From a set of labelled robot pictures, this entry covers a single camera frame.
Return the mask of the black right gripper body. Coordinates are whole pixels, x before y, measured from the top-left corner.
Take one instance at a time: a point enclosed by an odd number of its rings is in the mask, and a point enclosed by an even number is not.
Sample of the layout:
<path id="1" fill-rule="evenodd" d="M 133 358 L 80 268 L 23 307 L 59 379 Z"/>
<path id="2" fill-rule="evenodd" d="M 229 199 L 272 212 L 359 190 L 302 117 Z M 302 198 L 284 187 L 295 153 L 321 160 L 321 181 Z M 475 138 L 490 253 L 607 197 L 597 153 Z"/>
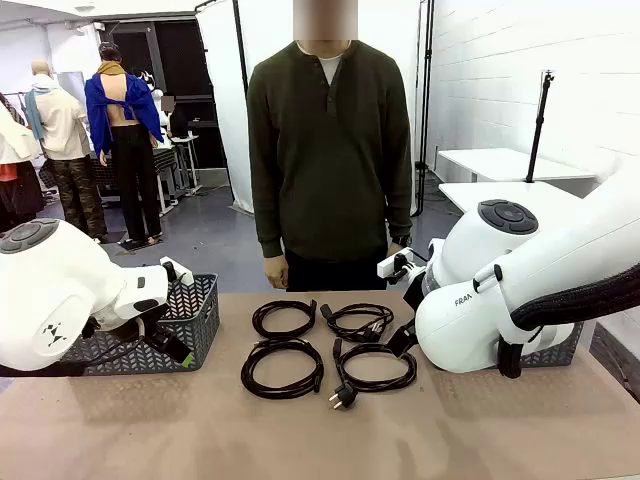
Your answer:
<path id="1" fill-rule="evenodd" d="M 423 280 L 425 274 L 419 273 L 408 284 L 408 288 L 403 296 L 404 301 L 412 308 L 418 309 L 424 300 Z"/>

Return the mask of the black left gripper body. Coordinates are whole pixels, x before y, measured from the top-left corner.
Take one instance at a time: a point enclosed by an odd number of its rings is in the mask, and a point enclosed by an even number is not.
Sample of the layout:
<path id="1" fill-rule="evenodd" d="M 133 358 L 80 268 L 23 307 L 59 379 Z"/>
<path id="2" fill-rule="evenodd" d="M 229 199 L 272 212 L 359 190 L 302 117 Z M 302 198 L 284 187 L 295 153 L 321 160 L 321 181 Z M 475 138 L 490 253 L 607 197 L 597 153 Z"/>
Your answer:
<path id="1" fill-rule="evenodd" d="M 158 352 L 165 353 L 174 337 L 171 330 L 157 322 L 145 324 L 143 342 Z"/>

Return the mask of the person's right hand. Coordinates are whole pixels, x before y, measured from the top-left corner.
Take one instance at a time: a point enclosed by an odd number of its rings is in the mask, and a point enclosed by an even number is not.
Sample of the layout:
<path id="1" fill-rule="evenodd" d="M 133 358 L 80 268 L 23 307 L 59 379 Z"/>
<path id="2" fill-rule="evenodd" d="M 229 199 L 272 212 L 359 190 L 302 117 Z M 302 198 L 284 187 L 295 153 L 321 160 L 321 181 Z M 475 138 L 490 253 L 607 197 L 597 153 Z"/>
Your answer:
<path id="1" fill-rule="evenodd" d="M 284 255 L 264 259 L 264 273 L 274 289 L 286 290 L 289 285 L 289 266 Z"/>

